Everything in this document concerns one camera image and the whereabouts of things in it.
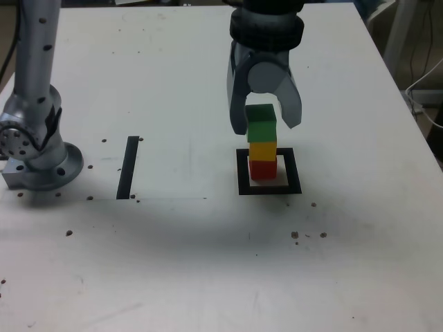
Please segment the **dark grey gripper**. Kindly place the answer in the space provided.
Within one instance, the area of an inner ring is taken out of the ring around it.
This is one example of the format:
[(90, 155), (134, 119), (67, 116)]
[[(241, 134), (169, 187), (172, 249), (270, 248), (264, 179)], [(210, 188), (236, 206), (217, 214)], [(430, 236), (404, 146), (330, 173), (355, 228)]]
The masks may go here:
[(226, 88), (233, 131), (237, 135), (246, 134), (245, 107), (250, 92), (274, 95), (280, 103), (281, 116), (288, 128), (298, 126), (302, 120), (302, 101), (290, 68), (283, 68), (272, 62), (259, 62), (253, 66), (251, 55), (272, 59), (281, 64), (289, 63), (288, 50), (253, 50), (236, 41), (231, 42)]

